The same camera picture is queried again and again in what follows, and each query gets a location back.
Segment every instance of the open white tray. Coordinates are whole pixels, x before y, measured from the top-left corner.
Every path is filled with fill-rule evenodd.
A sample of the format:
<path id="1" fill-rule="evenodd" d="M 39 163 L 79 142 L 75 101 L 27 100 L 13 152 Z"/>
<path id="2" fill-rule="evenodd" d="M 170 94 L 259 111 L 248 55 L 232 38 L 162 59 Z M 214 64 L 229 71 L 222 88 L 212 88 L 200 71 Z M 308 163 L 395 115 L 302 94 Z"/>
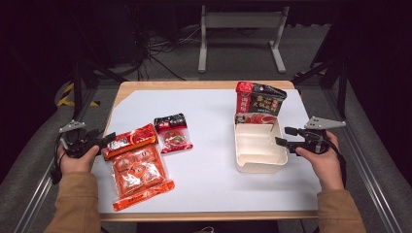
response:
<path id="1" fill-rule="evenodd" d="M 278 146 L 275 141 L 275 137 L 283 138 L 278 120 L 275 125 L 238 123 L 234 133 L 240 172 L 276 173 L 288 162 L 286 148 Z"/>

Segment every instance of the orange snack package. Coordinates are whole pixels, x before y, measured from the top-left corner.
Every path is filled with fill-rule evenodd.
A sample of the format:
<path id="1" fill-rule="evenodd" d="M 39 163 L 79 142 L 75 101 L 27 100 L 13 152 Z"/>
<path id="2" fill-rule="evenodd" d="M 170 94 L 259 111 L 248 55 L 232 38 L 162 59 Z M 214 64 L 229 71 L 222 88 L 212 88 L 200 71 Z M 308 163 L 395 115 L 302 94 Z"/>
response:
<path id="1" fill-rule="evenodd" d="M 141 128 L 119 134 L 116 140 L 102 149 L 104 159 L 107 161 L 112 157 L 133 150 L 144 145 L 157 143 L 157 133 L 155 127 L 150 123 Z"/>
<path id="2" fill-rule="evenodd" d="M 156 144 L 129 150 L 111 161 L 118 192 L 113 203 L 116 212 L 175 187 L 167 178 Z"/>

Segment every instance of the transparent plastic wrapper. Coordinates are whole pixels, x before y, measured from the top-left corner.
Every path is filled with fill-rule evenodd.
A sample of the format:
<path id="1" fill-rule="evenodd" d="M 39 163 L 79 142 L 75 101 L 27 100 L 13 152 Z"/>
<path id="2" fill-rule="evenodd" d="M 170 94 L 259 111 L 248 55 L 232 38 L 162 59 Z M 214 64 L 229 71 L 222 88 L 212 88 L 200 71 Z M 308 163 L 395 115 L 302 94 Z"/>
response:
<path id="1" fill-rule="evenodd" d="M 149 123 L 141 128 L 131 130 L 116 136 L 116 140 L 102 149 L 105 160 L 147 144 L 157 143 L 155 127 Z"/>
<path id="2" fill-rule="evenodd" d="M 239 82 L 236 92 L 236 123 L 274 124 L 288 97 L 282 89 L 251 82 Z"/>
<path id="3" fill-rule="evenodd" d="M 118 193 L 113 203 L 116 212 L 175 187 L 167 177 L 156 144 L 129 150 L 111 161 Z"/>
<path id="4" fill-rule="evenodd" d="M 154 127 L 163 142 L 161 153 L 193 148 L 183 114 L 155 118 Z"/>

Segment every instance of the hand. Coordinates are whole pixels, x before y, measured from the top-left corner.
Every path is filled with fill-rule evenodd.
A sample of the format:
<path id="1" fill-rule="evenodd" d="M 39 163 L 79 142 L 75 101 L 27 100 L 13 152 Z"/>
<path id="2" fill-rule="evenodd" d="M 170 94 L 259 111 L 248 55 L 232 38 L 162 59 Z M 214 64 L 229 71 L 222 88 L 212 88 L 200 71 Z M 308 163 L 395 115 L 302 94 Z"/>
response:
<path id="1" fill-rule="evenodd" d="M 328 131 L 326 134 L 329 140 L 338 148 L 337 137 Z M 323 154 L 315 154 L 304 148 L 297 148 L 295 151 L 312 164 L 323 191 L 345 189 L 342 182 L 340 163 L 336 152 L 332 148 L 329 148 L 329 150 Z"/>
<path id="2" fill-rule="evenodd" d="M 59 155 L 59 158 L 61 158 L 61 174 L 65 175 L 73 172 L 90 172 L 90 162 L 99 152 L 99 150 L 100 148 L 98 146 L 94 146 L 90 150 L 88 150 L 88 152 L 85 153 L 85 155 L 81 158 L 71 158 L 67 154 L 65 154 L 66 151 L 64 147 L 60 145 L 57 149 L 57 154 Z"/>

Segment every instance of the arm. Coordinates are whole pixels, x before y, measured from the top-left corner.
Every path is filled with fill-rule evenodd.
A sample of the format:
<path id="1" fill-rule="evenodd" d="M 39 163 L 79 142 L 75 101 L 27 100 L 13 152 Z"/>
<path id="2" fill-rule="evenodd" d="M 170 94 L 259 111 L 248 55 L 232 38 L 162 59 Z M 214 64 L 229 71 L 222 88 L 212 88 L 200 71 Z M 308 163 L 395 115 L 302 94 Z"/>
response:
<path id="1" fill-rule="evenodd" d="M 336 136 L 330 132 L 327 136 L 338 148 Z M 303 148 L 297 148 L 296 152 L 309 160 L 321 183 L 322 191 L 318 194 L 321 232 L 366 232 L 354 199 L 343 185 L 336 152 L 329 149 L 315 154 Z"/>
<path id="2" fill-rule="evenodd" d="M 93 147 L 82 158 L 61 156 L 63 177 L 55 201 L 56 212 L 45 230 L 51 232 L 100 232 L 100 215 L 97 208 L 97 180 L 89 172 L 89 163 L 99 147 Z"/>

